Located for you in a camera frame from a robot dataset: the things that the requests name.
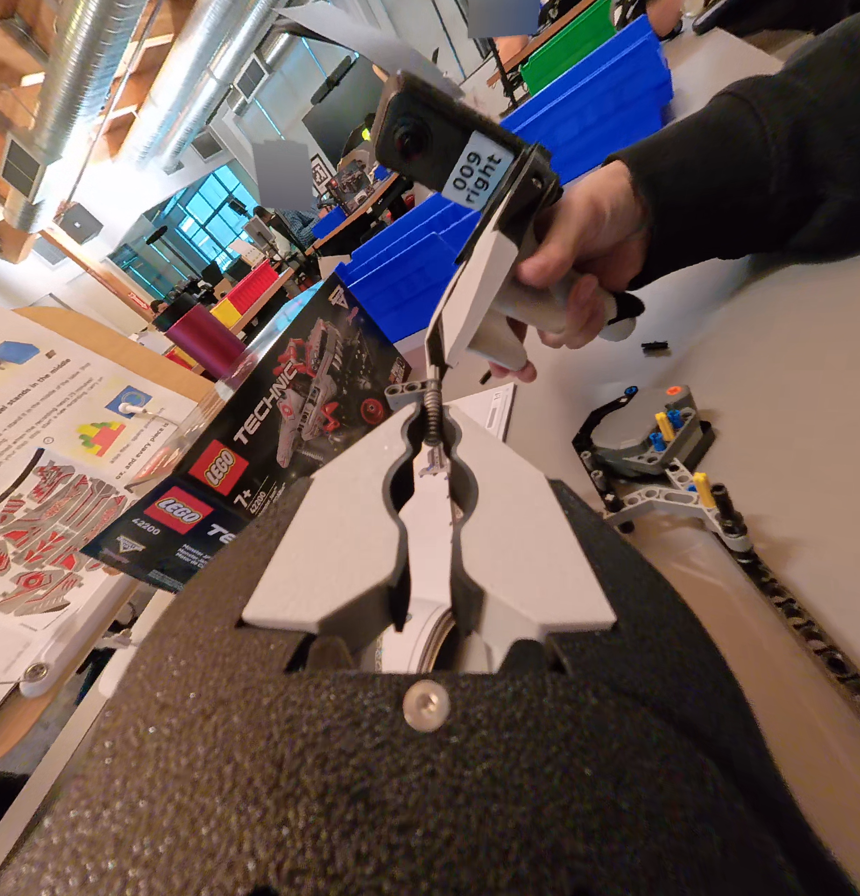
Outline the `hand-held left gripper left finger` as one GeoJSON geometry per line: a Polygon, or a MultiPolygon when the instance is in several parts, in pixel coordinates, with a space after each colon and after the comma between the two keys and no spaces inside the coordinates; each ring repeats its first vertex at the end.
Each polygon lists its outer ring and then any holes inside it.
{"type": "Polygon", "coordinates": [[[408,404],[310,478],[243,610],[294,633],[401,631],[411,575],[402,508],[415,492],[422,407],[408,404]]]}

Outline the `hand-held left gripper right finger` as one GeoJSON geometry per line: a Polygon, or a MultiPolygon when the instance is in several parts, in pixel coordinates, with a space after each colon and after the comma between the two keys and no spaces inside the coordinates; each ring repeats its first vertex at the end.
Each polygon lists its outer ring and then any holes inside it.
{"type": "Polygon", "coordinates": [[[460,409],[445,410],[451,606],[461,633],[548,636],[616,620],[552,483],[460,409]]]}

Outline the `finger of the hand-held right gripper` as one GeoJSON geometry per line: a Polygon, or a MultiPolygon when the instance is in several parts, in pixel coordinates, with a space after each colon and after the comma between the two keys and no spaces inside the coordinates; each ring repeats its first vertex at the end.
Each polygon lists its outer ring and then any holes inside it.
{"type": "Polygon", "coordinates": [[[517,263],[537,249],[529,232],[517,244],[500,230],[476,230],[443,298],[443,365],[474,354],[501,367],[524,367],[528,356],[499,297],[514,285],[517,263]]]}
{"type": "Polygon", "coordinates": [[[458,264],[425,333],[426,378],[437,384],[458,364],[473,332],[474,274],[471,265],[468,260],[458,264]]]}

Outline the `person's right forearm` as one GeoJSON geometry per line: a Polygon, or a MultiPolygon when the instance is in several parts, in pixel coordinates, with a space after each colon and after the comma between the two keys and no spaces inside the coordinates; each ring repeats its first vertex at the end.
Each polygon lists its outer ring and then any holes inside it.
{"type": "Polygon", "coordinates": [[[860,13],[611,160],[647,213],[632,287],[712,259],[860,253],[860,13]]]}

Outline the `person's right hand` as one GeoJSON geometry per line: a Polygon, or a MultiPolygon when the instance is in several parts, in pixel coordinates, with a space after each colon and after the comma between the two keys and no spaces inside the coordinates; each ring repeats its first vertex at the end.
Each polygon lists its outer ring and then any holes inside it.
{"type": "Polygon", "coordinates": [[[575,272],[560,333],[537,330],[542,345],[577,350],[606,322],[602,292],[626,291],[648,251],[647,209],[631,172],[612,161],[570,185],[536,220],[538,248],[517,268],[516,278],[544,290],[575,272]]]}

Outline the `instruction booklet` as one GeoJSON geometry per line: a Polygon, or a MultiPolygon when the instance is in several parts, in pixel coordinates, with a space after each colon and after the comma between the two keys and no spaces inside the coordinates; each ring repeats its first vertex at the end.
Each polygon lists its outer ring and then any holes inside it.
{"type": "Polygon", "coordinates": [[[510,426],[514,399],[517,393],[515,383],[506,383],[494,389],[484,390],[448,403],[465,416],[504,442],[510,426]]]}

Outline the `black display screen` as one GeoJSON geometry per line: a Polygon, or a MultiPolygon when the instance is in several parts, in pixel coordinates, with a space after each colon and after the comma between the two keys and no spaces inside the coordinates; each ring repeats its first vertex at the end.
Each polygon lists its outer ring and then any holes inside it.
{"type": "Polygon", "coordinates": [[[312,96],[303,126],[334,168],[346,155],[352,133],[359,145],[363,130],[371,127],[366,119],[375,114],[382,87],[383,80],[368,59],[345,56],[312,96]]]}

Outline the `dark toy set box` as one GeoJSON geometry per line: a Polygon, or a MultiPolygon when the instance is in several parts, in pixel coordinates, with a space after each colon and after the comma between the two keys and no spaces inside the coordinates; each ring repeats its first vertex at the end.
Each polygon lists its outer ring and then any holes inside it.
{"type": "Polygon", "coordinates": [[[358,162],[340,169],[324,185],[324,195],[336,205],[359,204],[358,196],[369,196],[374,189],[373,181],[358,162]]]}

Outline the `leaning display board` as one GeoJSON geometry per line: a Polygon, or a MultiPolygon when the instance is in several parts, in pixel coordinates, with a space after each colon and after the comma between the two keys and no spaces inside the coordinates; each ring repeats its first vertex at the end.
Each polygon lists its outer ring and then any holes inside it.
{"type": "Polygon", "coordinates": [[[414,74],[457,99],[463,89],[443,73],[436,63],[423,56],[399,37],[364,24],[327,2],[282,8],[275,5],[290,33],[312,34],[313,39],[350,49],[392,76],[400,72],[414,74]]]}

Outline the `black toy set box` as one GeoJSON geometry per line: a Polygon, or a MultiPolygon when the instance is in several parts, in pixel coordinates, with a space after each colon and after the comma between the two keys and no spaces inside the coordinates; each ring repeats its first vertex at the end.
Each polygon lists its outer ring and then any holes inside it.
{"type": "Polygon", "coordinates": [[[410,370],[362,302],[330,275],[167,474],[82,554],[180,591],[300,478],[388,419],[385,390],[410,370]]]}

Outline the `green storage bin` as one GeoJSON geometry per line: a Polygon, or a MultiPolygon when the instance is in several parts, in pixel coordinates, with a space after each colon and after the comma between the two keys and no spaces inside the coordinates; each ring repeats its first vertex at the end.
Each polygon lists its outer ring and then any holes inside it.
{"type": "Polygon", "coordinates": [[[530,96],[567,72],[615,36],[612,3],[552,2],[543,12],[544,32],[557,32],[521,64],[521,76],[530,96]]]}

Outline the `partly built toy chassis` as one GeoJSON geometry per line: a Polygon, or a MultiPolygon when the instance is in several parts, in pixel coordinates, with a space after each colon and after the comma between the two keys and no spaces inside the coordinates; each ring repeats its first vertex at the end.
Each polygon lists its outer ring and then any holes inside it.
{"type": "Polygon", "coordinates": [[[637,521],[655,513],[698,522],[860,719],[860,667],[760,556],[727,486],[702,470],[715,438],[689,386],[632,385],[593,409],[571,446],[605,523],[630,535],[637,521]]]}

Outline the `red storage bin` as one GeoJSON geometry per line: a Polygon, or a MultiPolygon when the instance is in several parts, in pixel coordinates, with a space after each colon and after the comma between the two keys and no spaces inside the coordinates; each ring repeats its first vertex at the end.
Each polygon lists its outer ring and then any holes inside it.
{"type": "Polygon", "coordinates": [[[279,274],[273,263],[265,260],[231,288],[225,299],[242,315],[256,304],[278,279],[279,274]]]}

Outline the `maroon cylinder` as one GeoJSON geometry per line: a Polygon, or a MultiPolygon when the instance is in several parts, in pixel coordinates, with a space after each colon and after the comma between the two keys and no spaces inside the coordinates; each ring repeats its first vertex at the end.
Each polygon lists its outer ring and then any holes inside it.
{"type": "Polygon", "coordinates": [[[246,353],[243,342],[206,308],[195,303],[180,311],[167,309],[171,319],[165,335],[216,379],[233,375],[246,353]]]}

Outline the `sticker sheet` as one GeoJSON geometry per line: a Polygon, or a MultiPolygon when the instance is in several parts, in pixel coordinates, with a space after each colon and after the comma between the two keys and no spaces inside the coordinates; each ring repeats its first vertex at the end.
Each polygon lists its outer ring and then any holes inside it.
{"type": "Polygon", "coordinates": [[[83,548],[130,504],[92,468],[34,450],[0,495],[0,624],[43,632],[110,584],[83,548]]]}

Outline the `instruction sheet on wooden board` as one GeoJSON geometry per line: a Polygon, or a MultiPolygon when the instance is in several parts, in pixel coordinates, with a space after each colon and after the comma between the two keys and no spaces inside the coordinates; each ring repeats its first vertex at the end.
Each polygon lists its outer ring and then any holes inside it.
{"type": "MultiPolygon", "coordinates": [[[[219,396],[213,385],[199,375],[137,345],[103,323],[65,308],[21,308],[12,312],[11,323],[20,318],[52,330],[70,342],[126,369],[131,375],[148,379],[194,402],[196,409],[215,410],[219,396]]],[[[96,645],[98,634],[88,634],[65,659],[51,666],[41,694],[24,696],[14,686],[0,700],[0,760],[19,745],[54,702],[60,690],[82,665],[96,645]]]]}

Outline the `instruction poster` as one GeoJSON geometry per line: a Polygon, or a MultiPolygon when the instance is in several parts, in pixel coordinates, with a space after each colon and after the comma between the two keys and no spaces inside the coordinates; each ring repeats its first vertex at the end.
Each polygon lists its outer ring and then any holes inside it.
{"type": "MultiPolygon", "coordinates": [[[[44,448],[109,478],[130,495],[131,506],[133,479],[196,409],[194,402],[32,321],[12,324],[12,312],[0,307],[0,495],[33,451],[44,448]],[[123,401],[159,418],[119,416],[123,401]]],[[[111,583],[54,627],[36,633],[0,624],[0,700],[14,686],[24,696],[41,694],[50,667],[94,634],[95,623],[109,626],[107,607],[123,579],[106,570],[111,583]]]]}

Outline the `black ceiling speaker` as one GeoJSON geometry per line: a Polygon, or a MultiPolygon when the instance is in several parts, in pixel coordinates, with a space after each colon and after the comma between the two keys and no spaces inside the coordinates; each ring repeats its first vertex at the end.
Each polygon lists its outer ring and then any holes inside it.
{"type": "Polygon", "coordinates": [[[101,235],[104,224],[82,203],[66,203],[55,217],[55,224],[74,242],[85,245],[101,235]]]}

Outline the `silver air duct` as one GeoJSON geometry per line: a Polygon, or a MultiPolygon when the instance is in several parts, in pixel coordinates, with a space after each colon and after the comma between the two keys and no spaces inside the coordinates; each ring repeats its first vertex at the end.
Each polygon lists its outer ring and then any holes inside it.
{"type": "Polygon", "coordinates": [[[159,69],[117,160],[173,173],[289,2],[198,1],[159,69]]]}
{"type": "Polygon", "coordinates": [[[1,155],[4,218],[14,229],[33,234],[53,219],[146,6],[62,2],[32,128],[10,131],[1,155]]]}

